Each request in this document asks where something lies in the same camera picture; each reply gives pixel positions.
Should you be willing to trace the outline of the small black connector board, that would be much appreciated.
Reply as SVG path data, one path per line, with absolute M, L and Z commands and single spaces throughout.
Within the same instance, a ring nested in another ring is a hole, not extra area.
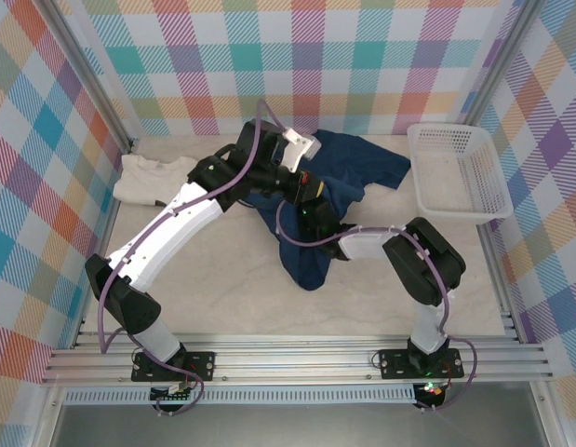
M 149 400 L 156 402 L 180 402 L 186 403 L 191 398 L 193 388 L 186 384 L 175 384 L 171 386 L 155 386 L 150 389 Z

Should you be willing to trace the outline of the dark blue t-shirt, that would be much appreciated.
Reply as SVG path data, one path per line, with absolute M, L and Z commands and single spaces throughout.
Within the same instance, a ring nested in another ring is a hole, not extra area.
M 395 190 L 410 169 L 407 158 L 361 137 L 322 129 L 314 137 L 321 142 L 321 148 L 314 158 L 303 159 L 300 167 L 325 183 L 321 197 L 331 202 L 342 224 L 349 206 L 363 199 L 367 185 L 376 183 Z M 301 241 L 297 209 L 298 206 L 286 204 L 280 213 L 280 224 L 289 237 Z M 306 291 L 324 285 L 330 262 L 345 258 L 335 240 L 322 247 L 305 248 L 281 236 L 277 239 L 282 265 Z

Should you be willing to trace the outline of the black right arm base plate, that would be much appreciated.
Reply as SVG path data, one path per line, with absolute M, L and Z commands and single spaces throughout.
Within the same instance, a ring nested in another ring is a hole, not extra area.
M 409 360 L 406 349 L 382 349 L 377 352 L 383 380 L 395 379 L 458 379 L 464 377 L 458 349 L 447 348 L 432 366 L 419 370 Z

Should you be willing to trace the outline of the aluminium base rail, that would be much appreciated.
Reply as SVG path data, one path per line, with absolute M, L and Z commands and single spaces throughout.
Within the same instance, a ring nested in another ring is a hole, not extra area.
M 182 333 L 189 350 L 215 353 L 213 385 L 378 384 L 377 351 L 403 348 L 403 336 L 222 335 Z M 548 381 L 551 364 L 540 345 L 514 335 L 478 337 L 476 351 L 457 344 L 463 368 L 477 358 L 477 382 Z M 93 332 L 82 332 L 71 349 L 52 353 L 43 386 L 129 386 L 133 345 L 118 336 L 107 353 Z

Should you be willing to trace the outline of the aluminium frame post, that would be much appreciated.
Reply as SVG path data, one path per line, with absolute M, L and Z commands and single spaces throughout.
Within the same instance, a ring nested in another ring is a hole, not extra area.
M 73 67 L 82 85 L 86 88 L 88 95 L 121 150 L 124 154 L 131 153 L 133 141 L 127 134 L 122 120 L 119 118 L 95 71 L 92 69 L 85 51 L 77 42 L 74 33 L 61 14 L 56 0 L 33 0 L 33 3 L 47 23 L 47 27 L 55 35 L 68 62 Z
M 512 0 L 465 99 L 458 123 L 478 124 L 545 3 L 546 0 Z

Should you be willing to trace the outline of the small board with lit leds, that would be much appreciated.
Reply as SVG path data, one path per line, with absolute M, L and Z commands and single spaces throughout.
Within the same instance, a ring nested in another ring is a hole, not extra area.
M 416 385 L 416 399 L 444 398 L 448 388 L 448 383 L 426 382 Z

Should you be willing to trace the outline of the folded white t-shirt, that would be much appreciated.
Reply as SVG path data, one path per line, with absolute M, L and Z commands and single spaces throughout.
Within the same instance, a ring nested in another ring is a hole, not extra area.
M 127 204 L 166 206 L 187 182 L 196 164 L 195 159 L 187 156 L 164 163 L 140 155 L 124 155 L 114 197 Z

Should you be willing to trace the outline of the white plastic mesh basket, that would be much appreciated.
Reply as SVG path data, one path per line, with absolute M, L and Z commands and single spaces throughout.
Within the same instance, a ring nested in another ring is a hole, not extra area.
M 419 123 L 407 130 L 417 203 L 429 219 L 485 224 L 513 213 L 502 165 L 479 127 Z

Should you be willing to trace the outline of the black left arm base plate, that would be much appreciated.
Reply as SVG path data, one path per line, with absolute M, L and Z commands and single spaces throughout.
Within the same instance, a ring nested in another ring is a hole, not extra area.
M 185 351 L 180 349 L 168 362 L 168 365 L 198 375 L 204 382 L 211 381 L 215 367 L 215 353 L 206 351 Z M 143 352 L 134 355 L 130 375 L 132 382 L 179 382 L 186 376 L 180 372 L 160 366 Z

